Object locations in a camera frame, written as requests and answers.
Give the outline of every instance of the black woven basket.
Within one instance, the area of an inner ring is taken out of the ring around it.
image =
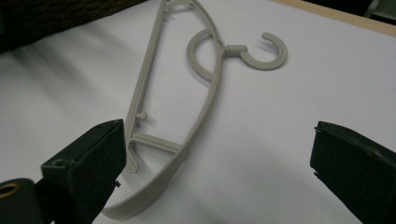
[[[145,0],[0,0],[0,52],[110,16]]]

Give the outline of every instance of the white table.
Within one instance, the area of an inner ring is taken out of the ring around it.
[[[396,38],[271,1],[200,2],[226,44],[270,61],[275,51],[260,38],[270,32],[287,45],[288,61],[263,72],[226,59],[205,125],[163,195],[137,217],[94,223],[360,223],[309,167],[314,127],[340,124],[396,149]],[[0,182],[38,181],[39,166],[92,126],[125,119],[158,5],[149,0],[0,55]],[[165,22],[142,126],[174,141],[208,86],[184,54],[202,28],[193,15],[181,10]],[[208,67],[210,47],[198,52]],[[137,151],[148,167],[122,173],[108,204],[170,158]]]

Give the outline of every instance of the curved loop on hanger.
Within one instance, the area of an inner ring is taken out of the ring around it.
[[[282,66],[288,58],[288,49],[286,48],[285,43],[283,43],[283,41],[279,39],[279,37],[277,37],[276,35],[264,33],[262,34],[262,38],[271,41],[277,48],[278,54],[273,61],[261,62],[254,59],[248,53],[248,47],[246,47],[245,45],[227,45],[226,56],[240,57],[245,64],[259,70],[268,71],[277,69],[278,67]]]

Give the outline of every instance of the dark textured object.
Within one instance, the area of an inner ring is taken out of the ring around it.
[[[145,0],[0,0],[0,52],[31,44]]]
[[[396,153],[320,121],[311,156],[317,177],[362,223],[396,223]]]
[[[125,164],[122,119],[97,125],[42,164],[35,185],[28,179],[0,184],[0,223],[92,223]]]

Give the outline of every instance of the curved hook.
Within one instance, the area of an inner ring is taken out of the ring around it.
[[[245,45],[227,45],[225,49],[226,56],[240,57],[242,61],[244,61],[247,65],[259,70],[268,71],[268,70],[277,69],[278,67],[282,66],[285,63],[286,59],[288,58],[288,49],[286,48],[285,43],[283,43],[283,41],[279,39],[279,37],[277,37],[276,35],[264,33],[262,34],[262,38],[271,41],[273,44],[275,44],[278,50],[278,54],[273,61],[260,62],[254,59],[248,53],[248,47],[246,47]]]

